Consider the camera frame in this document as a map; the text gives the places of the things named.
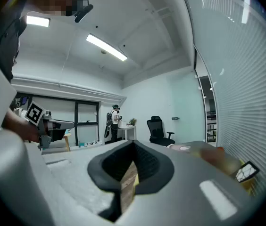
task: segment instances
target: backpack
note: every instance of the backpack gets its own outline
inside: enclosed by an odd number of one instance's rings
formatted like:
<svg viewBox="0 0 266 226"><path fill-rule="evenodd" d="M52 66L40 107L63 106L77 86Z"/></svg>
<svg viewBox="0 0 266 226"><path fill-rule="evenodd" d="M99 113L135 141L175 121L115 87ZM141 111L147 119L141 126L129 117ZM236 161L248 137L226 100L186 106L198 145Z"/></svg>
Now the backpack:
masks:
<svg viewBox="0 0 266 226"><path fill-rule="evenodd" d="M107 126L111 126L112 124L112 113L107 113Z"/></svg>

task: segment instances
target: person's hand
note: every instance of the person's hand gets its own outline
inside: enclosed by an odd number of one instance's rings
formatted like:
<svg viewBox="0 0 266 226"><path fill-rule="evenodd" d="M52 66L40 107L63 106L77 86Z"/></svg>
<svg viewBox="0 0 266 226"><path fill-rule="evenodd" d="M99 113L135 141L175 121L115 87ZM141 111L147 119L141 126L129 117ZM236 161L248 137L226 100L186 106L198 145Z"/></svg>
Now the person's hand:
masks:
<svg viewBox="0 0 266 226"><path fill-rule="evenodd" d="M7 111L2 126L17 133L23 140L39 142L39 132L35 125L15 115L10 109Z"/></svg>
<svg viewBox="0 0 266 226"><path fill-rule="evenodd" d="M21 129L16 132L23 140L39 142L39 132L35 125L24 121L21 125Z"/></svg>

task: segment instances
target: table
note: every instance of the table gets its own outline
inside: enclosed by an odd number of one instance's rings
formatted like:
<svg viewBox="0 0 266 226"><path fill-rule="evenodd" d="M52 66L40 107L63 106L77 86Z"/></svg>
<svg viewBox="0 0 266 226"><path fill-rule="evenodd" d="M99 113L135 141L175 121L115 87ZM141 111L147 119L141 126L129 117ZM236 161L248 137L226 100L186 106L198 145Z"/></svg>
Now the table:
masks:
<svg viewBox="0 0 266 226"><path fill-rule="evenodd" d="M136 126L120 126L119 130L125 131L125 140L136 140ZM133 133L128 136L128 130L133 130Z"/></svg>
<svg viewBox="0 0 266 226"><path fill-rule="evenodd" d="M224 150L220 150L217 147L203 141L170 145L169 148L199 157L232 178L235 178L241 167L239 159L227 154Z"/></svg>
<svg viewBox="0 0 266 226"><path fill-rule="evenodd" d="M66 141L66 147L67 147L67 151L70 152L70 146L69 146L69 142L68 142L68 137L71 136L71 133L67 133L63 136L63 139L65 139Z"/></svg>

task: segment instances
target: white ceiling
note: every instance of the white ceiling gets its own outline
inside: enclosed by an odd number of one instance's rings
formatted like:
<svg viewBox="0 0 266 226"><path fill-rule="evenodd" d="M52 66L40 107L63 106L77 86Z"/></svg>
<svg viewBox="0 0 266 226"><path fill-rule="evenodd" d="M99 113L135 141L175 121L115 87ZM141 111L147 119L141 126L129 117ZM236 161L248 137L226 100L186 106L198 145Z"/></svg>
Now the white ceiling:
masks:
<svg viewBox="0 0 266 226"><path fill-rule="evenodd" d="M28 25L20 37L21 46L50 50L65 59L70 48L68 59L81 61L82 68L90 62L120 76L182 46L172 8L164 0L89 1L94 9L78 24L73 16L43 15L51 18L50 26ZM102 54L100 48L86 41L89 33L122 50L128 59L122 62L109 53Z"/></svg>

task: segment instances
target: wooden table leg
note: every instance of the wooden table leg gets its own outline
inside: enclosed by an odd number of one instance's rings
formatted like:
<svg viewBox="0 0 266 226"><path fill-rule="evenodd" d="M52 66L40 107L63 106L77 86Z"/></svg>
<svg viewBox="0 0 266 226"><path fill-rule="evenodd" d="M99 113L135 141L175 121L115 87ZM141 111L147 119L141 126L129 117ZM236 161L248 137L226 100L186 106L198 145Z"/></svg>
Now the wooden table leg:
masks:
<svg viewBox="0 0 266 226"><path fill-rule="evenodd" d="M67 150L70 152L70 147L69 147L68 137L65 137L65 141L66 141L66 147L67 147Z"/></svg>

